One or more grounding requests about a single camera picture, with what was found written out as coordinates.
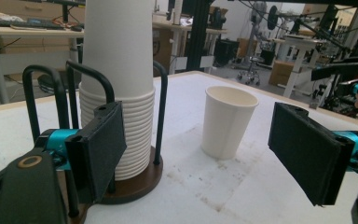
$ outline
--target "stool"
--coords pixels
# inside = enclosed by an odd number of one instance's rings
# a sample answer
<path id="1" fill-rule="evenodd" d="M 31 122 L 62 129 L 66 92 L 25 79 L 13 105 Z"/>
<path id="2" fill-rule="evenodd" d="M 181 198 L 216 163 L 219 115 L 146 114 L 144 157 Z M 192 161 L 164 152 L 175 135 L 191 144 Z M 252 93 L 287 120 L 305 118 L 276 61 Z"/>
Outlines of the stool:
<path id="1" fill-rule="evenodd" d="M 249 68 L 245 69 L 244 71 L 240 71 L 240 73 L 237 75 L 237 80 L 242 81 L 243 78 L 246 77 L 245 84 L 249 85 L 249 84 L 253 83 L 256 79 L 257 82 L 255 83 L 255 85 L 259 86 L 260 85 L 260 77 L 257 74 L 257 71 L 254 69 L 254 64 L 255 63 L 263 63 L 264 59 L 261 57 L 257 57 L 257 56 L 251 56 L 251 57 L 249 57 L 249 61 L 251 63 Z"/>

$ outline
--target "stack of paper cups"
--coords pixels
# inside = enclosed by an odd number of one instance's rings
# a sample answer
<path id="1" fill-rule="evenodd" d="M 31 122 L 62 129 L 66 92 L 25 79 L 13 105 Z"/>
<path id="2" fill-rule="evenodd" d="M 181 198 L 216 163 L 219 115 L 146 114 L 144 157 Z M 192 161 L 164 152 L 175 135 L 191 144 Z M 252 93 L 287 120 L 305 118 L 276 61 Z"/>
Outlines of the stack of paper cups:
<path id="1" fill-rule="evenodd" d="M 116 180 L 140 174 L 149 163 L 154 94 L 152 17 L 147 1 L 88 1 L 83 64 L 104 74 L 122 101 L 127 149 L 116 169 Z M 105 104 L 96 80 L 82 76 L 79 86 L 81 124 Z"/>

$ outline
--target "table surface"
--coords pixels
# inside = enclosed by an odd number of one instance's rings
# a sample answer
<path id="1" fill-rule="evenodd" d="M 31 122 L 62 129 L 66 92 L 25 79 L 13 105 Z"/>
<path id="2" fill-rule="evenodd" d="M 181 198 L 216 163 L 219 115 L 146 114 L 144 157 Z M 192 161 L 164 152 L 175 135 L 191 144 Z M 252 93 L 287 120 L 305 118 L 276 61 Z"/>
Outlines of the table surface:
<path id="1" fill-rule="evenodd" d="M 76 32 L 71 30 L 16 30 L 10 27 L 0 27 L 0 35 L 13 35 L 13 36 L 22 36 L 22 37 L 35 37 L 35 36 L 45 36 L 45 37 L 68 37 L 68 38 L 80 38 L 84 36 L 84 31 Z"/>
<path id="2" fill-rule="evenodd" d="M 231 86 L 259 100 L 237 155 L 217 161 L 200 148 L 205 90 Z M 155 78 L 155 145 L 160 80 Z M 169 76 L 161 156 L 162 178 L 143 198 L 121 205 L 93 205 L 86 223 L 351 223 L 358 174 L 347 172 L 336 205 L 314 207 L 269 149 L 275 102 L 305 107 L 310 118 L 334 131 L 358 131 L 350 119 L 201 72 Z M 41 130 L 58 128 L 53 98 L 37 100 Z M 0 170 L 33 147 L 25 103 L 0 105 Z"/>

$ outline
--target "paper cup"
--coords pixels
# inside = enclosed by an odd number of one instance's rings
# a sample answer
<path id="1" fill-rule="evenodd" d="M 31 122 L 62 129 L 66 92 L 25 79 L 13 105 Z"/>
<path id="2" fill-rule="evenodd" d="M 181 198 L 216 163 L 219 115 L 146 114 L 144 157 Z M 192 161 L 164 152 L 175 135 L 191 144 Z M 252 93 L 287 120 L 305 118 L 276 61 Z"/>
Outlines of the paper cup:
<path id="1" fill-rule="evenodd" d="M 116 170 L 115 171 L 116 180 L 129 179 L 140 174 L 147 167 L 149 162 L 150 162 L 149 157 L 145 156 L 143 159 L 140 160 L 140 162 L 136 166 L 133 166 L 130 169 L 127 168 L 124 171 L 121 171 L 119 169 Z"/>
<path id="2" fill-rule="evenodd" d="M 120 166 L 116 170 L 124 170 L 128 167 L 132 167 L 137 165 L 137 162 L 145 159 L 146 155 L 150 156 L 150 150 L 144 150 L 142 152 L 137 153 L 136 155 L 132 155 L 130 157 L 121 158 Z"/>
<path id="3" fill-rule="evenodd" d="M 148 148 L 148 147 L 150 150 L 150 139 L 146 138 L 143 142 L 140 142 L 137 145 L 134 145 L 132 147 L 128 147 L 126 149 L 126 154 L 123 154 L 121 159 L 132 157 L 136 154 L 139 154 L 140 151 L 146 151 L 147 150 L 146 148 Z"/>
<path id="4" fill-rule="evenodd" d="M 154 107 L 154 101 L 151 101 L 145 105 L 137 106 L 134 108 L 123 107 L 123 113 L 133 116 L 133 114 L 143 112 L 146 109 L 149 109 L 150 107 Z"/>
<path id="5" fill-rule="evenodd" d="M 152 17 L 147 1 L 88 1 L 83 64 L 104 74 L 117 98 L 137 97 L 153 89 Z M 134 13 L 127 20 L 128 12 Z M 101 84 L 82 76 L 82 88 L 102 94 Z"/>
<path id="6" fill-rule="evenodd" d="M 232 159 L 258 105 L 252 94 L 215 86 L 206 90 L 202 150 L 218 160 Z"/>
<path id="7" fill-rule="evenodd" d="M 141 119 L 134 122 L 130 122 L 129 120 L 124 120 L 124 122 L 126 122 L 124 123 L 124 129 L 138 127 L 139 125 L 142 125 L 151 119 L 153 119 L 153 114 L 150 114 L 149 117 L 147 117 L 146 119 Z"/>
<path id="8" fill-rule="evenodd" d="M 148 133 L 148 134 L 145 134 L 139 138 L 136 138 L 136 139 L 133 139 L 133 140 L 126 140 L 127 142 L 127 146 L 128 146 L 128 149 L 126 149 L 126 153 L 129 153 L 130 151 L 133 151 L 135 148 L 137 148 L 141 143 L 143 142 L 148 142 L 149 143 L 149 146 L 151 144 L 151 134 Z"/>
<path id="9" fill-rule="evenodd" d="M 125 130 L 126 136 L 135 136 L 135 135 L 138 135 L 138 134 L 140 134 L 140 133 L 147 133 L 147 132 L 149 132 L 149 129 L 150 129 L 150 127 L 152 126 L 152 122 L 151 122 L 151 121 L 152 121 L 152 120 L 150 120 L 150 121 L 148 122 L 148 125 L 145 125 L 144 127 L 139 128 L 139 129 L 137 129 L 137 130 L 134 130 L 134 131 L 132 131 L 132 132 L 130 132 L 130 131 L 128 131 L 128 130 Z"/>

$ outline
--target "white table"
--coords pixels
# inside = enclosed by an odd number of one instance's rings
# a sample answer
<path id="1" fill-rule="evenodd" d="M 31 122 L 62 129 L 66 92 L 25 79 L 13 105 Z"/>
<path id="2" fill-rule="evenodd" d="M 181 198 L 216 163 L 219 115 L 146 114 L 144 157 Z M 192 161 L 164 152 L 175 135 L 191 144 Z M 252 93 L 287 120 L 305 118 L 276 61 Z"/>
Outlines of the white table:
<path id="1" fill-rule="evenodd" d="M 277 48 L 281 48 L 279 49 L 279 59 L 283 61 L 286 61 L 286 54 L 290 46 L 296 46 L 296 49 L 298 49 L 298 54 L 296 56 L 293 70 L 290 73 L 290 77 L 287 80 L 286 86 L 284 86 L 285 89 L 283 96 L 290 98 L 292 91 L 301 91 L 296 90 L 295 85 L 311 82 L 311 71 L 316 64 L 317 59 L 319 58 L 319 52 L 316 50 L 316 46 L 318 44 L 325 43 L 325 40 L 316 40 L 304 36 L 287 35 L 284 41 L 280 39 L 274 39 L 273 41 L 277 43 Z M 314 51 L 312 52 L 310 62 L 304 64 L 304 57 L 306 52 L 311 51 L 312 49 L 314 49 Z M 293 58 L 294 52 L 295 51 L 292 50 L 289 58 Z"/>
<path id="2" fill-rule="evenodd" d="M 77 62 L 76 39 L 83 37 L 83 32 L 74 31 L 35 31 L 15 30 L 9 27 L 0 27 L 2 38 L 70 38 L 71 46 L 67 51 L 35 52 L 35 53 L 10 53 L 0 54 L 0 103 L 9 103 L 4 75 L 22 73 L 25 67 L 31 64 L 48 65 L 55 68 L 64 68 L 70 58 Z"/>
<path id="3" fill-rule="evenodd" d="M 259 105 L 233 160 L 217 161 L 200 148 L 205 89 L 223 85 L 254 94 Z M 155 143 L 160 81 L 155 79 Z M 163 175 L 143 198 L 93 205 L 86 223 L 351 223 L 358 174 L 346 173 L 336 205 L 314 207 L 268 147 L 275 102 L 307 105 L 200 72 L 169 76 L 161 156 Z M 41 131 L 57 128 L 53 98 L 37 101 Z M 320 108 L 310 117 L 330 130 L 358 131 L 358 120 Z M 0 170 L 33 147 L 25 103 L 0 105 Z"/>

